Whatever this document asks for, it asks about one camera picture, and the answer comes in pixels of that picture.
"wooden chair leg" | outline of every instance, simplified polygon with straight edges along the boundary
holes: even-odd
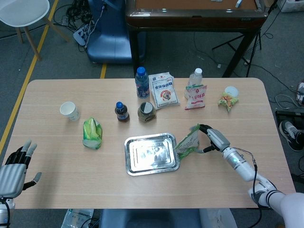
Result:
[[[70,42],[70,38],[64,34],[61,30],[59,30],[52,22],[50,22],[46,17],[43,18],[43,20],[59,35],[62,36],[63,39],[66,40],[66,42]]]
[[[32,46],[33,51],[35,52],[37,59],[40,61],[41,56],[40,56],[39,52],[37,51],[36,45],[34,44],[34,41],[29,33],[29,30],[28,30],[29,28],[26,26],[26,27],[23,27],[23,29],[24,29],[25,35],[27,35],[28,41],[29,41],[30,45]]]
[[[16,27],[15,29],[16,29],[16,32],[17,32],[18,39],[19,39],[20,43],[23,43],[22,35],[21,35],[21,32],[20,32],[20,28]]]

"white box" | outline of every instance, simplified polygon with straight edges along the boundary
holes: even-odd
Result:
[[[279,0],[277,2],[282,13],[304,10],[304,0],[301,0],[301,1],[286,0],[285,4],[284,4],[284,2],[285,2],[285,0]]]

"plastic bag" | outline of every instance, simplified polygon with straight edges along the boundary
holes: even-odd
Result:
[[[232,106],[238,102],[238,98],[231,96],[228,93],[223,93],[222,97],[218,101],[218,105],[222,105],[227,108],[228,112],[230,112]]]
[[[187,94],[189,95],[185,109],[205,107],[206,85],[186,86]]]
[[[174,77],[169,72],[149,75],[150,91],[156,109],[180,104],[173,87],[173,81]]]
[[[94,209],[68,209],[61,228],[88,228],[91,221],[87,221],[93,216]]]
[[[103,129],[98,121],[90,117],[84,122],[83,145],[97,150],[101,146]]]
[[[180,160],[187,157],[188,154],[198,149],[200,145],[198,134],[199,128],[199,124],[193,127],[191,132],[174,148],[178,153]]]

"white chair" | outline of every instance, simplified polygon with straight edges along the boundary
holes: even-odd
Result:
[[[28,38],[30,45],[35,52],[38,60],[41,56],[37,51],[36,45],[29,33],[28,26],[36,21],[43,19],[54,31],[61,35],[67,42],[70,39],[50,22],[45,15],[49,10],[48,0],[0,0],[0,20],[16,28],[20,43],[23,42],[20,27]]]

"yellow tape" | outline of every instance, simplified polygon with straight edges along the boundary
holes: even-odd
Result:
[[[52,20],[53,16],[54,16],[54,12],[55,12],[55,9],[56,9],[56,6],[58,4],[58,0],[55,0],[54,1],[54,4],[52,6],[52,9],[49,13],[49,17],[48,19],[49,20]],[[42,45],[43,45],[43,42],[46,38],[46,35],[47,35],[47,32],[48,32],[48,25],[45,26],[44,30],[43,30],[43,33],[42,33],[42,36],[41,36],[41,39],[40,39],[40,42],[38,44],[38,47],[37,47],[37,50],[38,52],[40,52],[41,48],[42,48]],[[29,83],[29,79],[30,77],[32,76],[32,73],[33,73],[33,70],[34,70],[34,67],[35,67],[35,64],[37,62],[37,57],[34,55],[33,57],[33,60],[32,60],[32,63],[30,64],[29,66],[29,69],[28,69],[28,73],[24,79],[24,82],[23,82],[23,85],[22,85],[22,88],[19,92],[19,95],[18,95],[18,98],[17,98],[17,101],[15,103],[15,106],[13,108],[13,111],[11,112],[10,114],[10,118],[9,118],[9,121],[4,129],[4,133],[2,135],[2,138],[1,138],[1,141],[0,141],[0,154],[2,153],[2,150],[3,150],[3,147],[4,147],[4,144],[7,140],[7,137],[9,135],[9,132],[10,132],[10,129],[11,129],[11,126],[13,125],[13,122],[14,122],[14,119],[15,119],[15,116],[17,114],[17,111],[19,109],[19,106],[21,104],[21,100],[24,96],[24,93],[25,93],[25,89],[27,88],[28,86],[28,83]]]
[[[105,72],[106,72],[106,63],[103,63],[103,67],[101,68],[101,73],[100,73],[100,79],[105,78]]]

